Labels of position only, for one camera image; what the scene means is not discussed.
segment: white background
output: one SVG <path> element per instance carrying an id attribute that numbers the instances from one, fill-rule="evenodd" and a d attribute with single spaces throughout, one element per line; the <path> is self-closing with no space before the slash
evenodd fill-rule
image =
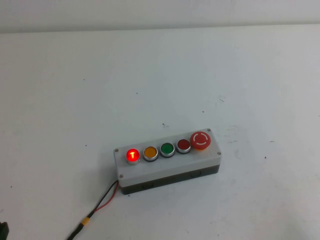
<path id="1" fill-rule="evenodd" d="M 319 22 L 319 0 L 0 0 L 0 33 Z"/>
<path id="2" fill-rule="evenodd" d="M 78 239 L 320 239 L 319 43 L 320 25 L 0 35 L 8 240 L 64 239 L 114 148 L 203 128 L 217 174 L 118 191 Z"/>

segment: red wire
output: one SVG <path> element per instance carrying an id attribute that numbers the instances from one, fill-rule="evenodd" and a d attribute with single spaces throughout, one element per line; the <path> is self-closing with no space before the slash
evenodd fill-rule
<path id="1" fill-rule="evenodd" d="M 116 192 L 117 192 L 117 189 L 118 189 L 118 185 L 119 185 L 119 182 L 116 183 L 115 185 L 115 188 L 114 188 L 114 191 L 113 191 L 113 194 L 112 196 L 110 197 L 110 199 L 105 203 L 103 204 L 102 206 L 98 207 L 97 209 L 94 210 L 94 212 L 97 212 L 98 210 L 102 209 L 103 207 L 105 207 L 108 203 L 111 202 L 111 200 L 114 198 L 114 196 L 116 195 Z"/>

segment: dark red button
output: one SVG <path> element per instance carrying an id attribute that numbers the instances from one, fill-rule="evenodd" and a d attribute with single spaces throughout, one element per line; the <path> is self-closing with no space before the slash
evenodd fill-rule
<path id="1" fill-rule="evenodd" d="M 191 135 L 190 143 L 195 149 L 204 150 L 210 145 L 211 138 L 209 134 L 204 131 L 196 131 Z"/>
<path id="2" fill-rule="evenodd" d="M 178 141 L 178 143 L 176 144 L 176 150 L 180 153 L 180 154 L 187 154 L 190 152 L 191 150 L 191 145 L 190 142 L 187 139 L 181 139 Z"/>

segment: green button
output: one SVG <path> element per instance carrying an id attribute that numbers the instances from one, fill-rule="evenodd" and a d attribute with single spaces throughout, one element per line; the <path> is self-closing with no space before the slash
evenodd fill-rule
<path id="1" fill-rule="evenodd" d="M 164 143 L 162 144 L 161 146 L 161 151 L 164 153 L 164 154 L 170 154 L 174 151 L 174 146 L 171 144 L 171 143 Z"/>

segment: white table surface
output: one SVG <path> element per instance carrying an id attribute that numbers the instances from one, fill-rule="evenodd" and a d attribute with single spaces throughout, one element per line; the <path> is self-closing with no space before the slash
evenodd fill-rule
<path id="1" fill-rule="evenodd" d="M 218 174 L 118 191 L 77 239 L 319 239 L 320 25 L 0 34 L 8 240 L 67 237 L 114 148 L 208 127 Z"/>

